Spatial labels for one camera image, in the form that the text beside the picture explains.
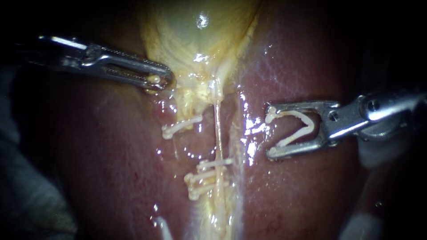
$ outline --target clip applier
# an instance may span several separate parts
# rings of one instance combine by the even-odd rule
[[[427,105],[427,92],[400,90],[392,93],[360,95],[348,105],[335,101],[306,101],[272,104],[266,114],[283,116],[285,112],[314,112],[320,115],[318,135],[310,141],[271,147],[266,151],[270,160],[290,158],[297,154],[333,147],[343,137],[356,135],[363,140],[384,141],[399,131],[412,129],[412,115],[419,104]]]

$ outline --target metal forceps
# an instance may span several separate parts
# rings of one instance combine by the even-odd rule
[[[414,128],[412,115],[421,104],[427,105],[427,92],[417,89],[360,95],[344,106],[336,101],[272,104],[266,113],[271,110],[276,114],[290,110],[314,112],[320,115],[321,123],[313,140],[284,147],[276,145],[266,151],[266,156],[274,161],[334,147],[348,135],[356,135],[365,141],[386,141],[398,132]]]
[[[164,90],[173,83],[173,73],[163,64],[97,44],[85,44],[77,38],[41,35],[15,47],[24,61],[51,71],[96,76],[154,91]]]

